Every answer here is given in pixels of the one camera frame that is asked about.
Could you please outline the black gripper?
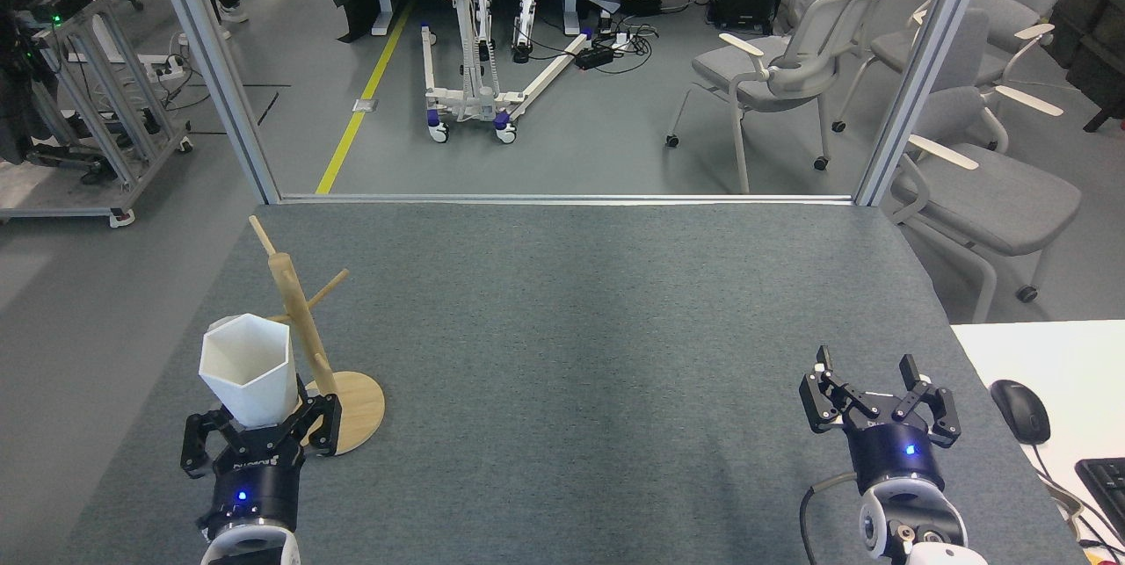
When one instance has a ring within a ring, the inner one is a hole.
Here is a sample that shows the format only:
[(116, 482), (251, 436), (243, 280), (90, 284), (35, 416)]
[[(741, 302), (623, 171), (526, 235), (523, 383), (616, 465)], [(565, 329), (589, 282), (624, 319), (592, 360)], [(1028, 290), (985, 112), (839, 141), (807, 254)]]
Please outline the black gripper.
[[(292, 532), (297, 528), (299, 472), (304, 465), (299, 443), (310, 445), (321, 456), (334, 456), (341, 418), (338, 394), (302, 398), (298, 409), (279, 425), (280, 432), (272, 436), (273, 449), (263, 452), (250, 452), (250, 443), (236, 431), (236, 419), (228, 409), (186, 418), (180, 467), (190, 478), (201, 478), (207, 466), (214, 472), (212, 505), (200, 518), (205, 537), (216, 540), (241, 524), (280, 524)], [(230, 443), (215, 461), (206, 450), (213, 431)]]
[[(950, 448), (962, 433), (950, 389), (940, 388), (920, 373), (912, 356), (903, 356), (897, 369), (903, 377), (907, 393), (889, 412), (893, 421), (903, 423), (871, 425), (848, 432), (848, 448), (861, 494), (878, 482), (893, 477), (914, 476), (932, 482), (936, 488), (945, 488), (939, 465), (933, 457), (933, 443)], [(852, 409), (860, 409), (865, 418), (878, 418), (876, 403), (865, 395), (848, 382), (837, 380), (831, 369), (831, 350), (828, 346), (819, 346), (813, 369), (806, 373), (799, 384), (799, 396), (811, 431), (824, 433), (832, 425), (843, 428), (843, 416)], [(932, 409), (933, 424), (927, 434), (904, 424), (904, 418), (920, 403)]]

